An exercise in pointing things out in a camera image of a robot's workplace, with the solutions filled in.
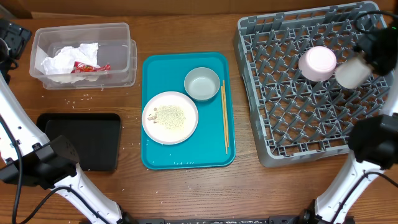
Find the white napkin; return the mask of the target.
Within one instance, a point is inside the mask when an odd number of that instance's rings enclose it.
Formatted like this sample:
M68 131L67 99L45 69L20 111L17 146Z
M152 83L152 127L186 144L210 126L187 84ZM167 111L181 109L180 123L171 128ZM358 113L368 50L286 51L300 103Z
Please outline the white napkin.
M49 79L59 83L75 83L85 79L81 75L72 75L75 62L84 63L95 68L97 64L97 42L80 44L79 47L66 46L54 57L45 57L41 65Z

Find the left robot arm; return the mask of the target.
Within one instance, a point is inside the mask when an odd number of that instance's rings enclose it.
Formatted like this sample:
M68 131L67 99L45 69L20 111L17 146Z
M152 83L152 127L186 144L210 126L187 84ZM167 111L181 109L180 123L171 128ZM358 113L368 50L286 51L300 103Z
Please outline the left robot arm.
M85 175L79 157L65 136L50 140L26 114L1 74L1 180L17 186L11 222L16 223L22 186L41 186L50 192L24 219L30 221L42 205L59 194L91 223L136 223L128 212L105 196Z

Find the gray bowl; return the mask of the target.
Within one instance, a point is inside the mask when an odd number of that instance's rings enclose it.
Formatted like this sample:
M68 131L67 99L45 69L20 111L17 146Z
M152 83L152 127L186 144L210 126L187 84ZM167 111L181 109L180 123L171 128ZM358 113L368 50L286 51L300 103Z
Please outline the gray bowl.
M184 79L187 94L197 101L207 101L220 89L220 78L210 68L198 67L189 71Z

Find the white paper cup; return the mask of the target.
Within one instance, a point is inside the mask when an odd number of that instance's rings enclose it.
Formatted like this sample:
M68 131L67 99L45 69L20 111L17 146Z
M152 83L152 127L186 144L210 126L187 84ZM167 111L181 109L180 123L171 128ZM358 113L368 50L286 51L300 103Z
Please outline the white paper cup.
M362 56L355 56L338 66L335 70L335 80L346 89L355 89L368 79L371 67Z

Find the small pink bowl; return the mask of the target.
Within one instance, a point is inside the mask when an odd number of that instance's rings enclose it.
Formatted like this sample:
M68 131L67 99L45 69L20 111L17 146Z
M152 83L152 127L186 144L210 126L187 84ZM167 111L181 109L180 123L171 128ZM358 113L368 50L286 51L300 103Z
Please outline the small pink bowl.
M308 80L323 82L333 75L336 68L336 56L326 47L312 47L300 57L298 68Z

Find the wooden chopstick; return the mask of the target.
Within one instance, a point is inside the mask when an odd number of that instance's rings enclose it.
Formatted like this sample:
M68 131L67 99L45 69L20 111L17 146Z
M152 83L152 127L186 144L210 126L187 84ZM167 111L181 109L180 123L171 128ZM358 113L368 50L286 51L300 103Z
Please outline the wooden chopstick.
M228 129L227 129L224 85L221 86L221 103L222 103L222 112L223 112L225 153L226 155L228 155Z
M225 80L222 81L222 85L224 85L225 106L226 106L226 88L225 88ZM226 107L226 118L227 118L227 129L228 129L228 113L227 113L227 107Z

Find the gray dishwasher rack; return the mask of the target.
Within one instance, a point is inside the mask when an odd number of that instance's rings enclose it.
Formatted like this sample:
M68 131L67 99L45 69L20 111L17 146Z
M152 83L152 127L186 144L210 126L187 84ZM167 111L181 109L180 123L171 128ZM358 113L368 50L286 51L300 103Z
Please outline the gray dishwasher rack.
M307 80L299 58L316 46L332 50L338 63L354 56L363 36L354 29L383 28L371 1L243 17L234 50L248 96L259 162L286 166L346 154L349 133L361 119L378 115L392 75L371 75L348 90L334 78Z

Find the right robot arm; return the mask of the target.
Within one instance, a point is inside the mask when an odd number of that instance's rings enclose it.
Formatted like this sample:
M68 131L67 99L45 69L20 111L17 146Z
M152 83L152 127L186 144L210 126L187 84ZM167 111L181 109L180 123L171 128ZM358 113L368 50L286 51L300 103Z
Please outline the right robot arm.
M347 89L370 74L397 71L397 26L361 30L358 55L340 65L335 80ZM397 75L378 116L356 122L349 134L348 158L333 182L296 219L297 223L344 223L355 201L377 177L397 163Z

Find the red sauce packet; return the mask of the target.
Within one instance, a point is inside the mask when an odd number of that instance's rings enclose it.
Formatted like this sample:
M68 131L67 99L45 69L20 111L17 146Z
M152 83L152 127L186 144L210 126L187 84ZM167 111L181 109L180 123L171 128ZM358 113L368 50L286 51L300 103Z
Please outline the red sauce packet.
M75 62L71 73L101 72L101 71L108 71L110 69L111 69L110 64L106 64L103 67L93 67L85 63Z

